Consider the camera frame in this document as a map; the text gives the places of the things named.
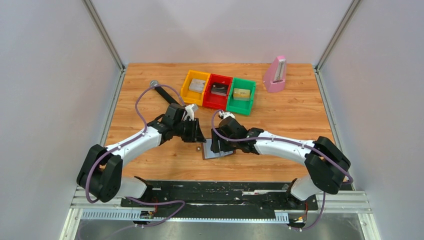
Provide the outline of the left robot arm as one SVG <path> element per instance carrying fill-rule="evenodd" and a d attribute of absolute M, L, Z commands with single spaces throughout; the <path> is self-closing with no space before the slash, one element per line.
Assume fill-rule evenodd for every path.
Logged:
<path fill-rule="evenodd" d="M 89 203 L 107 203 L 115 197 L 134 198 L 140 206 L 149 206 L 153 193 L 140 177 L 124 177 L 123 168 L 144 152 L 159 147 L 173 137 L 185 143 L 204 143 L 196 104 L 172 103 L 136 134 L 109 146 L 93 145 L 87 152 L 76 183 L 85 189 Z"/>

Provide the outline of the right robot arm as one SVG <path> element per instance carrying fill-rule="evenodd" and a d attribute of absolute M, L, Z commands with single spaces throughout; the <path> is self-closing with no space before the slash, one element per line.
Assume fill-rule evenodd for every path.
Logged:
<path fill-rule="evenodd" d="M 312 195 L 336 195 L 344 180 L 352 182 L 348 174 L 351 162 L 327 137 L 316 140 L 299 140 L 272 134 L 262 128 L 250 129 L 234 117 L 222 119 L 211 129 L 213 152 L 241 150 L 255 155 L 275 156 L 306 167 L 307 175 L 294 179 L 285 195 L 286 204 L 298 209 Z"/>

